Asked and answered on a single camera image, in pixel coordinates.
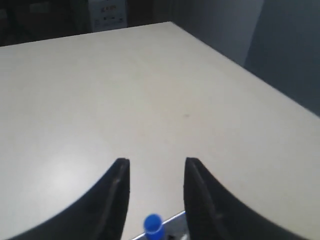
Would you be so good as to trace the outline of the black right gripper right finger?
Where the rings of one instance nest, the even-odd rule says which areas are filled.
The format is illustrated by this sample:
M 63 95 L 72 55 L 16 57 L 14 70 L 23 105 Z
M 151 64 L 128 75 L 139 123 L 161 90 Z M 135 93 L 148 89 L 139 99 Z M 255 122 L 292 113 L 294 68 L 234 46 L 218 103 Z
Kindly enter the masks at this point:
M 185 160 L 183 201 L 193 240 L 296 240 L 231 194 L 197 158 Z

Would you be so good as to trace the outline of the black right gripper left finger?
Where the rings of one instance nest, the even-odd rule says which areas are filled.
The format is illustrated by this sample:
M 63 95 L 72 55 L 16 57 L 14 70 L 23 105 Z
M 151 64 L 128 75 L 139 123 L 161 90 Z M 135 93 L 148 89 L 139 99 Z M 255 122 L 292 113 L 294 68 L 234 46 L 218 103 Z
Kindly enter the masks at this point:
M 130 161 L 118 158 L 81 198 L 16 240 L 119 240 L 130 199 Z

